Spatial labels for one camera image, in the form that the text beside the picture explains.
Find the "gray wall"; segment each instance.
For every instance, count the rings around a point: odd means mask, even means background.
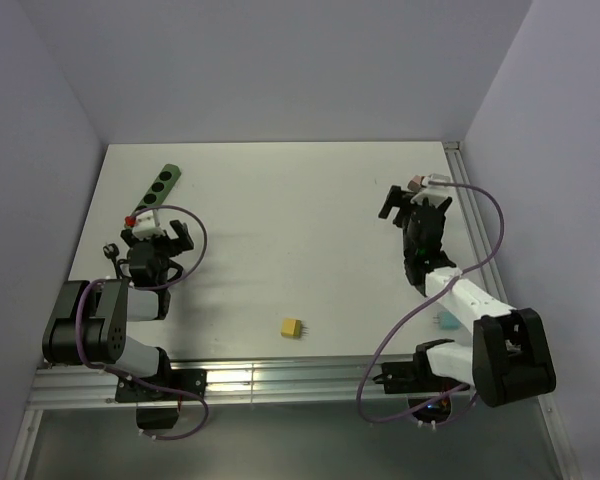
[[[600,479],[600,0],[533,3],[465,154],[504,206],[507,291],[544,317],[562,415]]]
[[[530,0],[21,0],[108,143],[459,140]]]
[[[101,157],[22,8],[0,0],[0,478]]]

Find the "wire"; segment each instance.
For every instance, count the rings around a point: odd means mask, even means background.
[[[142,215],[143,213],[146,213],[150,210],[175,210],[177,212],[182,212],[182,213],[190,216],[191,218],[193,218],[196,221],[196,223],[200,226],[200,230],[202,230],[202,250],[200,251],[200,256],[198,257],[198,260],[196,260],[196,263],[193,264],[193,267],[191,267],[189,270],[187,270],[185,273],[183,273],[180,278],[177,278],[170,282],[164,283],[162,285],[158,285],[157,287],[136,287],[136,286],[133,287],[136,290],[148,290],[148,291],[155,292],[158,290],[164,290],[165,288],[172,287],[175,284],[182,282],[189,275],[191,275],[193,272],[196,271],[196,269],[202,262],[202,259],[204,258],[205,254],[207,253],[207,245],[209,243],[209,235],[207,234],[207,228],[204,226],[204,223],[202,223],[202,220],[200,220],[200,218],[195,213],[187,210],[186,208],[176,207],[175,205],[158,205],[155,207],[143,208],[142,210],[133,212],[133,214],[131,214],[130,217],[135,219],[138,215]]]
[[[202,420],[198,423],[198,425],[196,425],[195,428],[189,430],[188,432],[185,432],[185,433],[182,433],[179,435],[153,435],[150,432],[143,432],[148,437],[155,438],[156,440],[180,440],[183,438],[190,437],[194,433],[200,431],[202,429],[202,427],[204,426],[204,424],[207,422],[207,419],[209,418],[209,405],[207,404],[207,402],[205,402],[205,400],[201,396],[196,395],[195,393],[187,392],[186,390],[178,390],[175,388],[153,385],[149,382],[142,380],[141,378],[136,377],[135,375],[131,375],[129,372],[119,370],[115,367],[110,367],[105,364],[91,363],[89,361],[89,359],[87,358],[87,354],[84,349],[84,344],[82,343],[82,315],[84,312],[84,306],[85,306],[85,303],[87,302],[87,298],[89,297],[89,293],[91,293],[91,290],[93,290],[93,288],[96,285],[99,285],[104,282],[106,282],[106,280],[104,278],[99,278],[99,279],[94,280],[91,283],[89,283],[89,285],[87,285],[87,287],[82,292],[82,295],[80,296],[80,300],[78,301],[78,308],[76,311],[75,341],[76,341],[76,347],[78,350],[78,357],[80,358],[80,361],[87,368],[91,368],[93,370],[104,370],[107,373],[117,375],[118,377],[121,377],[121,378],[126,378],[126,379],[131,378],[131,380],[133,380],[133,382],[135,382],[136,384],[138,384],[144,388],[147,388],[150,390],[157,390],[157,391],[163,392],[163,393],[171,393],[173,395],[181,395],[183,397],[187,397],[192,400],[196,400],[196,401],[200,402],[200,404],[204,408],[204,416],[202,417]]]
[[[200,252],[200,256],[198,257],[198,260],[193,264],[193,267],[191,267],[189,270],[187,270],[180,278],[173,280],[171,282],[167,282],[163,285],[158,285],[157,287],[135,287],[136,290],[150,290],[150,291],[164,290],[166,288],[169,288],[169,287],[175,285],[176,283],[182,282],[187,277],[189,277],[193,272],[196,271],[196,269],[202,262],[202,259],[204,258],[205,253],[207,252],[207,245],[208,245],[208,241],[209,241],[207,229],[204,226],[204,223],[202,223],[202,220],[200,220],[200,218],[196,214],[194,214],[193,212],[190,212],[189,210],[187,210],[185,208],[176,207],[174,205],[160,205],[157,207],[151,207],[151,208],[145,208],[143,210],[138,210],[137,212],[134,212],[133,215],[131,215],[131,217],[135,218],[136,216],[138,216],[142,213],[148,212],[149,210],[160,210],[160,209],[176,210],[178,212],[185,213],[186,215],[189,215],[191,218],[193,218],[198,223],[198,225],[200,225],[200,229],[202,230],[202,237],[203,237],[202,250]],[[105,372],[111,373],[113,375],[117,375],[118,377],[125,378],[125,379],[131,379],[137,385],[140,385],[141,387],[147,388],[149,390],[155,390],[155,391],[159,391],[159,392],[163,392],[163,393],[179,395],[180,399],[182,397],[186,397],[186,398],[190,398],[192,400],[196,400],[196,401],[200,402],[200,404],[204,408],[204,416],[202,417],[202,420],[200,420],[198,425],[196,425],[194,428],[192,428],[188,432],[185,432],[185,433],[182,433],[179,435],[157,435],[157,434],[152,434],[151,432],[143,431],[142,433],[144,435],[151,437],[152,439],[155,439],[155,440],[181,440],[183,438],[190,437],[191,435],[199,432],[202,429],[202,427],[204,427],[205,423],[207,422],[207,420],[209,418],[209,405],[204,400],[204,398],[202,398],[201,396],[196,395],[195,393],[192,393],[192,392],[187,392],[186,390],[179,390],[179,389],[175,389],[175,388],[163,387],[160,385],[153,385],[149,382],[144,381],[143,379],[141,379],[139,377],[136,377],[135,375],[131,375],[129,372],[125,372],[125,371],[117,369],[115,367],[111,367],[111,366],[108,366],[105,364],[91,363],[89,361],[89,359],[87,358],[87,354],[84,349],[84,344],[82,343],[82,315],[84,312],[84,306],[85,306],[85,303],[87,302],[87,298],[89,297],[89,293],[91,293],[93,288],[96,285],[99,285],[104,282],[106,282],[106,279],[103,279],[103,278],[99,278],[97,280],[90,282],[87,285],[87,287],[84,289],[84,291],[82,292],[82,295],[80,296],[80,300],[78,301],[78,308],[76,311],[75,341],[76,341],[76,347],[78,350],[78,357],[80,358],[80,361],[87,368],[91,368],[91,369],[95,369],[95,370],[104,370]]]
[[[433,182],[433,181],[431,181],[431,182],[429,182],[429,184],[437,185],[440,187],[454,187],[454,188],[464,188],[467,190],[473,190],[475,192],[481,193],[482,195],[486,196],[491,201],[491,203],[495,207],[496,211],[498,212],[498,218],[500,221],[500,231],[498,233],[498,239],[496,240],[495,246],[491,250],[491,253],[489,253],[489,255],[487,255],[484,260],[482,260],[468,268],[465,268],[464,270],[462,270],[461,275],[466,275],[467,273],[477,270],[478,268],[482,268],[487,263],[489,263],[491,260],[493,260],[493,258],[498,253],[498,250],[500,250],[500,247],[502,246],[502,241],[504,240],[504,214],[502,213],[502,208],[500,208],[500,204],[495,199],[495,197],[493,195],[491,195],[489,192],[487,192],[486,190],[484,190],[483,188],[476,187],[474,185],[467,185],[465,183]],[[460,279],[459,276],[451,279],[451,281],[446,285],[445,288],[442,289],[442,291],[440,291],[433,297],[427,298],[427,300],[425,300],[422,304],[420,304],[419,306],[417,306],[416,308],[411,310],[409,313],[407,313],[404,317],[402,317],[400,319],[400,321],[398,321],[398,323],[395,324],[395,326],[384,337],[382,342],[380,342],[380,345],[376,349],[375,353],[371,357],[371,360],[369,361],[369,364],[365,368],[365,371],[362,375],[362,379],[360,380],[360,383],[358,384],[358,390],[356,392],[356,406],[358,409],[358,414],[367,422],[388,423],[388,422],[392,422],[394,420],[398,420],[400,418],[405,418],[405,417],[410,417],[411,419],[413,419],[413,416],[412,416],[413,413],[415,413],[419,410],[422,410],[423,408],[426,408],[427,405],[437,403],[440,400],[449,397],[453,393],[456,393],[456,392],[462,390],[463,388],[467,387],[467,384],[458,385],[457,387],[452,388],[451,390],[448,390],[448,391],[438,395],[437,397],[430,398],[429,400],[427,400],[419,405],[416,405],[415,407],[408,408],[402,412],[394,413],[393,415],[389,415],[387,417],[371,417],[371,416],[367,415],[362,409],[362,392],[364,391],[364,386],[365,386],[366,382],[369,380],[369,375],[371,374],[371,370],[373,369],[375,364],[378,362],[380,355],[382,355],[382,352],[384,351],[386,346],[389,344],[391,339],[395,336],[396,333],[398,333],[398,331],[404,326],[405,323],[407,323],[409,320],[411,320],[413,317],[415,317],[418,313],[423,311],[425,308],[429,307],[430,305],[432,305],[433,303],[435,303],[436,301],[441,299],[444,295],[449,293],[459,279]],[[456,415],[449,418],[448,420],[436,424],[436,426],[446,425],[446,424],[456,421],[458,418],[460,418],[462,415],[464,415],[466,412],[468,412],[471,409],[471,407],[476,403],[477,400],[478,400],[478,393],[476,392],[476,393],[474,393],[473,397],[471,397],[471,400],[469,401],[469,403],[460,412],[458,412]]]

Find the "green power strip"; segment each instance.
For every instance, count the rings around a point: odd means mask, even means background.
[[[158,207],[162,205],[180,178],[180,175],[182,175],[180,168],[178,168],[176,165],[167,163],[153,181],[149,187],[149,190],[147,190],[147,193],[144,194],[144,197],[142,197],[142,200],[138,203],[138,206],[133,211],[137,212],[138,210],[142,210],[144,208]]]

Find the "table surface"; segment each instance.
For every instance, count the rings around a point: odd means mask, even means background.
[[[126,254],[124,217],[166,163],[182,170],[166,203],[202,218],[209,249],[198,271],[171,289],[165,320],[129,322],[136,340],[181,360],[368,355],[422,302],[404,276],[401,232],[378,212],[391,185],[449,175],[437,142],[111,145],[71,279],[113,275],[102,246],[116,242]],[[466,267],[475,255],[451,196],[444,248]],[[173,218],[189,225],[196,245],[176,258],[186,268],[202,235],[181,214],[160,214],[163,226]],[[481,285],[478,274],[470,278]],[[385,353],[412,353],[438,338],[469,342],[464,329],[439,329],[440,309],[412,319]],[[302,320],[302,339],[281,337],[285,317]]]

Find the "light blue object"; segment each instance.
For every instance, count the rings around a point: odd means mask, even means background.
[[[438,320],[440,321],[438,325],[442,330],[457,330],[462,326],[460,320],[450,312],[440,312],[438,314]]]

